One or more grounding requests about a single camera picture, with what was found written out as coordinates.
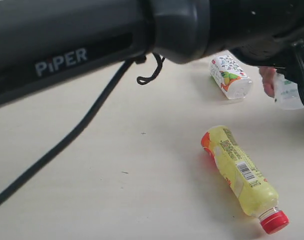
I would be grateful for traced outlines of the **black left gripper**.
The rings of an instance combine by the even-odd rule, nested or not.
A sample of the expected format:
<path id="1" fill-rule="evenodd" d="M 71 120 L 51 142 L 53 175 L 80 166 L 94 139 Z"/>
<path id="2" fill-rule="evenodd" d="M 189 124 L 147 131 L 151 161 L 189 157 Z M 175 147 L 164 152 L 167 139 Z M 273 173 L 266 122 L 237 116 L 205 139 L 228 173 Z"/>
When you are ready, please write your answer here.
<path id="1" fill-rule="evenodd" d="M 250 66 L 289 69 L 304 105 L 304 24 L 290 29 L 242 27 L 229 34 L 229 51 Z"/>

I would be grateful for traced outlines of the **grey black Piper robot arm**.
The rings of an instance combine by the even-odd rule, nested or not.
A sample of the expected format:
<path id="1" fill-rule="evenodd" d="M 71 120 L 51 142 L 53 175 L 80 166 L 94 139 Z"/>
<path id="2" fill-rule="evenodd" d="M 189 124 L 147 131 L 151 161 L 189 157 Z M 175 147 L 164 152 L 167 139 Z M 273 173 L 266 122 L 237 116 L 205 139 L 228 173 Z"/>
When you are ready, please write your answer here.
<path id="1" fill-rule="evenodd" d="M 304 0 L 0 0 L 0 106 L 149 53 L 225 50 L 277 68 L 304 104 Z"/>

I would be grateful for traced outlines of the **person's open right hand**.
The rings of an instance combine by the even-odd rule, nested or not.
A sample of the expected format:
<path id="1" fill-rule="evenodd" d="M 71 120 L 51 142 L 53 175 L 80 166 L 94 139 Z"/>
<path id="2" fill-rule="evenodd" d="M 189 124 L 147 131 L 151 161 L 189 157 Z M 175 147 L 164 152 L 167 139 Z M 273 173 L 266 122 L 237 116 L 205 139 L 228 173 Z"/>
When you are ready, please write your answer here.
<path id="1" fill-rule="evenodd" d="M 264 92 L 269 97 L 274 98 L 274 76 L 276 74 L 276 70 L 271 67 L 259 67 L 259 74 L 262 77 Z"/>

